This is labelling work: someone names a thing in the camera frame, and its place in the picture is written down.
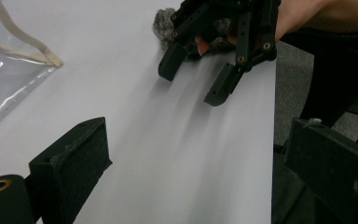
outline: floor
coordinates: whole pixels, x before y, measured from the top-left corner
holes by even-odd
[[[286,141],[292,118],[300,115],[307,99],[313,56],[283,42],[278,43],[274,144]],[[358,116],[346,113],[333,127],[352,140],[358,137]]]
[[[274,144],[283,145],[293,118],[306,102],[313,56],[285,43],[278,43]],[[358,116],[346,113],[333,127],[352,140],[358,138]],[[283,165],[284,156],[274,155],[272,224],[315,224],[315,197],[303,182]]]

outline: black clamp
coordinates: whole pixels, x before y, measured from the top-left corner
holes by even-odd
[[[196,35],[213,41],[219,37],[213,23],[230,19],[238,27],[236,64],[223,68],[204,100],[209,105],[221,105],[234,92],[243,73],[265,60],[275,60],[279,4],[280,0],[185,0],[171,16],[174,42],[158,66],[159,75],[172,81],[187,55],[185,45]]]

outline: clear plastic bag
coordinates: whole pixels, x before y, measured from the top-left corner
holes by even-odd
[[[60,66],[54,53],[13,23],[0,2],[0,120]]]

